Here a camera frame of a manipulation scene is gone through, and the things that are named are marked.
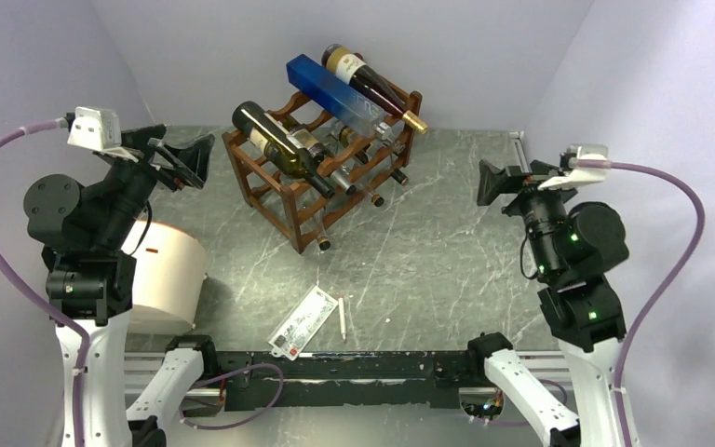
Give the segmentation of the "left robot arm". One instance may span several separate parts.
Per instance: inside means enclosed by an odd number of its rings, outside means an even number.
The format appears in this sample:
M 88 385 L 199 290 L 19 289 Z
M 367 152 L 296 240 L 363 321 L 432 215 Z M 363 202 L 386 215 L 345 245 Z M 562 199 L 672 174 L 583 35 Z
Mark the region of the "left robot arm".
M 158 401 L 124 407 L 125 341 L 133 307 L 136 259 L 122 247 L 158 185 L 202 188 L 215 138 L 182 145 L 165 141 L 164 125 L 126 131 L 72 124 L 70 145 L 109 165 L 103 179 L 83 185 L 53 174 L 36 181 L 23 200 L 29 236 L 42 246 L 46 294 L 55 311 L 63 355 L 66 446 L 163 446 Z

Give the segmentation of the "blue square bottle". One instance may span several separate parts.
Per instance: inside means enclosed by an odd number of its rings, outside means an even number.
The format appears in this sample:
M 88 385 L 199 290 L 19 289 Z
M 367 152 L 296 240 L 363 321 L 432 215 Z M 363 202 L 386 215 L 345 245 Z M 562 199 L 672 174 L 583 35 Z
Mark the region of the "blue square bottle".
M 397 133 L 387 113 L 305 54 L 286 63 L 289 82 L 359 136 L 392 142 Z

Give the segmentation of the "green wine bottle white label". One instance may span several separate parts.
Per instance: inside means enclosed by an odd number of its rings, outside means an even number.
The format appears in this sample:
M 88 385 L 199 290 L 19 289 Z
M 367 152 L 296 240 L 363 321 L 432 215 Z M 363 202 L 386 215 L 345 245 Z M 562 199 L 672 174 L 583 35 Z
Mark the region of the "green wine bottle white label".
M 313 157 L 303 144 L 258 103 L 239 104 L 232 114 L 232 122 L 283 174 L 306 181 L 326 199 L 335 195 L 335 189 L 317 172 Z

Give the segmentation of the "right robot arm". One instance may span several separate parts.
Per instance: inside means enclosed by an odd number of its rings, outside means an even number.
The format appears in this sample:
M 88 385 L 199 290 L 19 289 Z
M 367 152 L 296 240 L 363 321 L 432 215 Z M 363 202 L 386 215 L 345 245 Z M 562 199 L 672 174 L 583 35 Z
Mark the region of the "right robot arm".
M 523 221 L 535 264 L 532 278 L 543 286 L 540 308 L 566 360 L 577 409 L 553 396 L 500 333 L 469 342 L 465 374 L 478 386 L 493 383 L 544 446 L 622 446 L 612 376 L 627 325 L 606 274 L 629 256 L 626 229 L 603 202 L 567 209 L 577 189 L 562 185 L 562 169 L 538 160 L 531 168 L 481 160 L 477 204 L 513 197 L 502 213 Z

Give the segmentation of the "dark red wine bottle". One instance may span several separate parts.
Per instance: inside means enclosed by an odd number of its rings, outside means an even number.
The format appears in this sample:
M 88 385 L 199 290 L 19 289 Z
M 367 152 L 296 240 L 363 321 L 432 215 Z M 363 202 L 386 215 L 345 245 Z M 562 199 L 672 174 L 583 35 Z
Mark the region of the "dark red wine bottle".
M 428 131 L 428 125 L 357 53 L 341 44 L 331 44 L 324 50 L 321 64 L 338 79 L 418 133 L 425 134 Z

